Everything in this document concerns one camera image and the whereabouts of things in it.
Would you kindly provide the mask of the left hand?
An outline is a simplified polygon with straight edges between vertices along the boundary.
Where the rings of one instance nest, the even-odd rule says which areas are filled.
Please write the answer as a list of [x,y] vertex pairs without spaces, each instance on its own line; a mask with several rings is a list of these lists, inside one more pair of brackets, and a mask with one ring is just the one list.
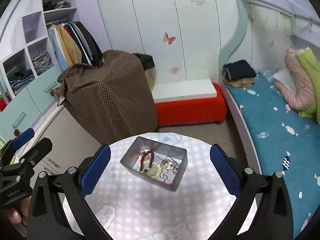
[[14,207],[1,207],[1,239],[25,239],[30,197]]

